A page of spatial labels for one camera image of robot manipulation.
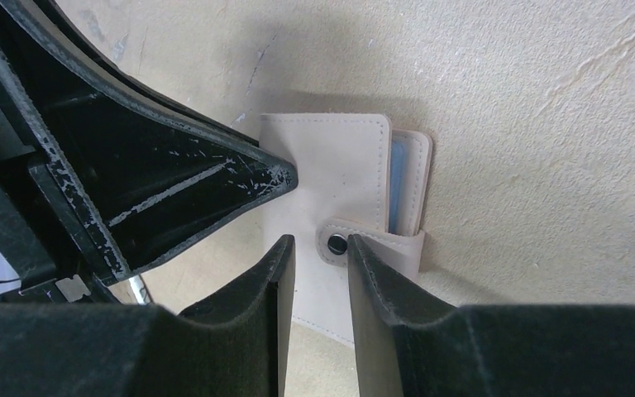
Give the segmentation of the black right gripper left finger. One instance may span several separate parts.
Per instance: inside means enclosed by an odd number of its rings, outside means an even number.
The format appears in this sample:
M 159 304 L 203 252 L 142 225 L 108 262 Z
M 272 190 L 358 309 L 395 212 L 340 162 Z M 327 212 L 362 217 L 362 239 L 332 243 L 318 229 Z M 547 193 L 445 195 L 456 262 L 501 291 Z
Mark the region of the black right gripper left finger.
M 0 304 L 0 396 L 281 396 L 295 240 L 187 307 Z

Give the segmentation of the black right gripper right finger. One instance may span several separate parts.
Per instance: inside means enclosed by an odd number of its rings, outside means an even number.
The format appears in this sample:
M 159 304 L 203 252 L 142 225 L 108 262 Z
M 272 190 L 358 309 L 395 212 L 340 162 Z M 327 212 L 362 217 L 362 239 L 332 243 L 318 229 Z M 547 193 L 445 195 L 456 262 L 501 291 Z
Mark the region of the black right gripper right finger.
M 635 396 L 635 305 L 456 307 L 348 239 L 363 396 Z

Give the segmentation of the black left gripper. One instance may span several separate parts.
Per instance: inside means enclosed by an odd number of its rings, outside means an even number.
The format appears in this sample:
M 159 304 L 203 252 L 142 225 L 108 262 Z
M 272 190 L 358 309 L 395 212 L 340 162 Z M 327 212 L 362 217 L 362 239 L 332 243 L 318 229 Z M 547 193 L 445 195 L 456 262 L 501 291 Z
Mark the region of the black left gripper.
M 297 185 L 288 161 L 103 60 L 53 2 L 0 2 L 0 303 L 113 303 L 114 277 Z

